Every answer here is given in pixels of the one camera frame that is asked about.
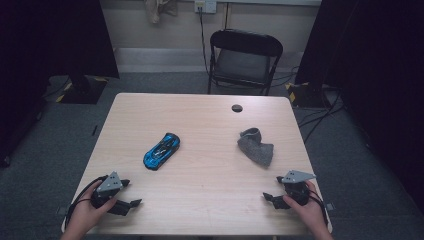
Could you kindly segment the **person's left hand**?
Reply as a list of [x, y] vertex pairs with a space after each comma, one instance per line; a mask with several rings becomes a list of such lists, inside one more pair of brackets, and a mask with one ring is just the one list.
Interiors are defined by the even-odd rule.
[[117, 199], [111, 198], [100, 208], [95, 208], [92, 206], [91, 196], [95, 188], [100, 184], [101, 181], [98, 180], [84, 192], [82, 198], [76, 205], [71, 215], [71, 219], [66, 230], [78, 229], [86, 230], [88, 232], [100, 221], [100, 219], [108, 212], [108, 210], [115, 205]]

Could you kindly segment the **black curtain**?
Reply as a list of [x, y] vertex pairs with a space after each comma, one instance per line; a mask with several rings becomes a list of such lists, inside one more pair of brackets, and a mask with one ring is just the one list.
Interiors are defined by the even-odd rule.
[[0, 0], [0, 167], [58, 75], [119, 76], [100, 0]]
[[424, 0], [321, 0], [296, 81], [341, 89], [424, 213]]

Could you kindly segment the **beige hanging cloth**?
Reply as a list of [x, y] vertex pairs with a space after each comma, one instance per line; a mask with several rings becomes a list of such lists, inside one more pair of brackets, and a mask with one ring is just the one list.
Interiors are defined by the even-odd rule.
[[177, 0], [144, 0], [146, 15], [149, 21], [157, 24], [161, 14], [176, 16], [178, 14]]

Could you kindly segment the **person's right hand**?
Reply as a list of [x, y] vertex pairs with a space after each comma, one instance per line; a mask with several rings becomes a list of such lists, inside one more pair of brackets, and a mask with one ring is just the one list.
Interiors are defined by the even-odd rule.
[[310, 190], [311, 196], [308, 203], [304, 206], [299, 205], [294, 199], [287, 195], [283, 196], [283, 200], [296, 212], [312, 234], [324, 235], [328, 233], [328, 227], [325, 223], [321, 206], [317, 202], [318, 198], [314, 196], [316, 193], [315, 185], [310, 181], [307, 181], [306, 185]]

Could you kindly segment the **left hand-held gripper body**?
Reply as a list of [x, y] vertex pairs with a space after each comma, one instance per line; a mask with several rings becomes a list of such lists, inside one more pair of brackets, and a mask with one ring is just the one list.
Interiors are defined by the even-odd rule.
[[[123, 188], [120, 177], [116, 171], [113, 171], [102, 180], [102, 183], [98, 187], [95, 188], [91, 196], [92, 206], [95, 208], [102, 207]], [[130, 207], [129, 203], [117, 200], [115, 205], [109, 209], [108, 212], [114, 215], [126, 216]]]

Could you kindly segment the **white wall socket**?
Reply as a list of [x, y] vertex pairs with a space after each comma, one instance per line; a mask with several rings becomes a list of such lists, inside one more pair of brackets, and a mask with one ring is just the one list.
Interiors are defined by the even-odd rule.
[[216, 0], [195, 0], [194, 11], [196, 13], [215, 14], [217, 12]]

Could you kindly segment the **grey fluffy sock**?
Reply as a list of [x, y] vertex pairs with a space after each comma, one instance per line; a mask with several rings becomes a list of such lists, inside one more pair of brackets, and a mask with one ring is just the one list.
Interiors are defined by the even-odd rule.
[[253, 162], [269, 167], [274, 152], [274, 145], [262, 142], [262, 135], [258, 128], [249, 128], [239, 134], [237, 141], [239, 149]]

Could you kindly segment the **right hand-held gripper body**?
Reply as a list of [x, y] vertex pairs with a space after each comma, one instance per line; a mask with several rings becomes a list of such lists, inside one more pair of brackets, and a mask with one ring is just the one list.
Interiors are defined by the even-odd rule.
[[290, 170], [282, 177], [283, 183], [280, 184], [284, 186], [285, 193], [299, 205], [306, 205], [310, 196], [310, 190], [306, 181], [314, 179], [316, 175], [298, 170]]

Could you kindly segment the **black stand base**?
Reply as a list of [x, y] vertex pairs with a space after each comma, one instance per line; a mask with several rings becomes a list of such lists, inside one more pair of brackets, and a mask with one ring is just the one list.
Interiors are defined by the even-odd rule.
[[294, 107], [299, 108], [328, 108], [330, 106], [322, 89], [315, 89], [309, 83], [285, 85], [288, 98]]
[[101, 77], [71, 75], [71, 82], [57, 98], [63, 104], [96, 104], [108, 83]]

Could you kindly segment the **black folding chair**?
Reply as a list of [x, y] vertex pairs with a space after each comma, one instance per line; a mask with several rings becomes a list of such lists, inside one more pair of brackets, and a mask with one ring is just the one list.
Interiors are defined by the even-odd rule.
[[282, 43], [273, 36], [255, 32], [223, 29], [210, 37], [208, 93], [212, 83], [220, 82], [260, 89], [269, 94], [283, 53]]

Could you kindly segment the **blue toy car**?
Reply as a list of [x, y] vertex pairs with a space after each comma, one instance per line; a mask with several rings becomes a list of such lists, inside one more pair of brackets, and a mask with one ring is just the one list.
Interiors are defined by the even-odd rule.
[[143, 164], [149, 170], [157, 171], [180, 147], [181, 140], [174, 133], [164, 137], [143, 157]]

